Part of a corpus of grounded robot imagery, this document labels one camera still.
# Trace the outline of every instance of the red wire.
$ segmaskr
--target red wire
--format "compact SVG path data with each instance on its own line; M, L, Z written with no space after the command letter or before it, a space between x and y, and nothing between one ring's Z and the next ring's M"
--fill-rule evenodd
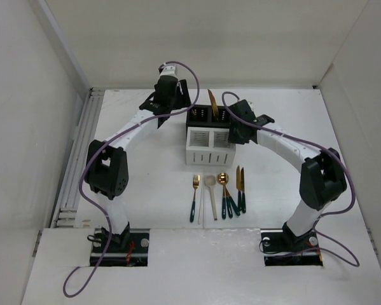
M308 241L305 241L305 243L308 245L308 246L310 246L310 247L312 247L312 248L315 248L315 246L313 246L311 243L309 243ZM317 254L318 254L318 256L321 258L321 253L320 253L320 250L317 250Z
M129 252L126 256L127 266L129 266L129 262L131 260L131 255L132 255L132 252L134 251L134 248L135 248L135 243L134 243L134 241L131 241L131 243L129 245Z

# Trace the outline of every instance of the white utensil holder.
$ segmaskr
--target white utensil holder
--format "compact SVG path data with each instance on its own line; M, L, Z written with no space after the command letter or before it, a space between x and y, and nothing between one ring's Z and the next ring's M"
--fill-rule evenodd
M235 144L228 141L228 129L188 127L187 165L233 165Z

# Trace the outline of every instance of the black mounting plate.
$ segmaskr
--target black mounting plate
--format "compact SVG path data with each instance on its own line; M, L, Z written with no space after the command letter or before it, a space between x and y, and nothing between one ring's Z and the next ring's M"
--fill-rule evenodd
M322 257L319 251L308 251L303 254L291 255L289 257L279 258L287 253L299 252L310 249L309 238L317 235L315 232L310 232L299 243L290 247L284 241L284 232L282 229L262 229L261 244L266 266L323 266Z
M148 240L144 245L141 243L143 239ZM130 245L134 242L134 250L132 251L130 264L131 267L146 267L148 265L148 249L149 249L149 231L148 230L130 230L127 244L120 248L111 243L110 247L102 259L99 266L102 267L118 267L127 266L127 255L130 251ZM90 256L90 265L94 266L105 247L105 242L99 247L93 243L92 253Z

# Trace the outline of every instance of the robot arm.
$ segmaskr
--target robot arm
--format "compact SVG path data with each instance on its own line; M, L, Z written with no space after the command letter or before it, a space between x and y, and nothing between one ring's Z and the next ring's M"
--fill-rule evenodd
M346 190L343 169L329 154L284 137L286 132L271 117L265 114L256 117L246 100L240 100L229 108L244 121L265 126L267 129L257 130L231 118L228 136L230 142L246 144L252 140L277 153L300 173L299 205L291 218L284 223L282 230L276 230L276 238L271 241L275 246L269 250L295 252L296 246L299 247L311 234L323 210ZM328 150L340 158L337 151L332 148Z
M155 92L139 106L139 110L129 123L106 141L137 125L146 118L169 114L173 110L191 105L186 80L178 80L176 66L166 65L159 72L160 78L155 85ZM149 120L107 146L94 161L85 177L85 182L90 185L90 189L96 194L97 202L109 214L113 232L116 233L113 235L113 241L116 243L123 243L122 235L128 225L123 200L120 196L128 184L127 154L150 133L161 127L168 118ZM105 141L100 142L98 140L91 142L88 148L87 162L104 143Z

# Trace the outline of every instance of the white spoon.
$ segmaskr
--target white spoon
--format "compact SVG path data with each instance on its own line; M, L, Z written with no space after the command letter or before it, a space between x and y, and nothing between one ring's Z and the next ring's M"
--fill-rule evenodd
M214 220L217 220L216 200L214 199L214 186L216 185L215 176L207 176L204 178L204 184L210 189L211 207L213 209Z

